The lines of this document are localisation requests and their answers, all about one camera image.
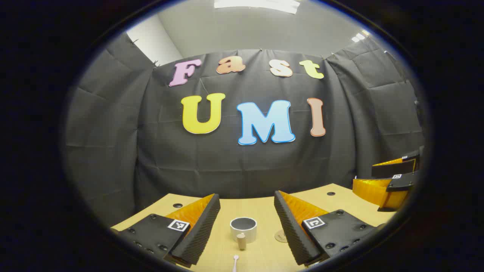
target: letter m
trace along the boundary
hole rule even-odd
[[[271,140],[275,143],[292,142],[296,136],[291,132],[289,123],[289,107],[291,103],[286,100],[276,100],[272,103],[267,116],[260,111],[253,102],[237,105],[237,110],[242,114],[242,137],[239,138],[241,145],[253,145],[257,138],[252,134],[252,128],[256,131],[262,142],[267,142],[274,127],[274,135]]]

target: yellow letter u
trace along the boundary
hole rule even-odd
[[[207,95],[210,101],[210,119],[205,123],[200,123],[197,119],[198,103],[202,97],[198,95],[187,96],[181,100],[183,104],[183,127],[193,134],[205,134],[214,131],[220,125],[222,117],[222,100],[225,98],[223,93],[211,93]]]

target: black curtain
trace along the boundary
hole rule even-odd
[[[240,56],[238,73],[216,72],[220,59]],[[169,87],[175,63],[201,59],[184,85]],[[285,60],[291,77],[274,76],[272,59]],[[311,60],[323,79],[299,65]],[[233,50],[194,56],[153,68],[130,43],[118,38],[73,90],[66,159],[72,179],[94,213],[114,225],[167,193],[221,198],[272,196],[330,183],[351,188],[352,178],[370,177],[371,165],[423,145],[412,84],[371,39],[326,60],[278,50]],[[209,93],[226,95],[213,132],[194,135],[182,124],[181,99],[199,95],[198,120],[210,117]],[[324,102],[327,130],[310,135],[307,98]],[[236,106],[254,102],[267,114],[275,100],[288,100],[296,139],[241,146]]]

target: white cup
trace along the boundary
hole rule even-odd
[[[256,240],[257,221],[250,217],[237,217],[230,221],[230,233],[236,242],[237,234],[243,233],[246,243],[251,243]]]

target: wooden peg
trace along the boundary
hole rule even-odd
[[[239,249],[244,250],[247,245],[245,241],[245,235],[243,233],[237,234],[237,243],[239,244]]]

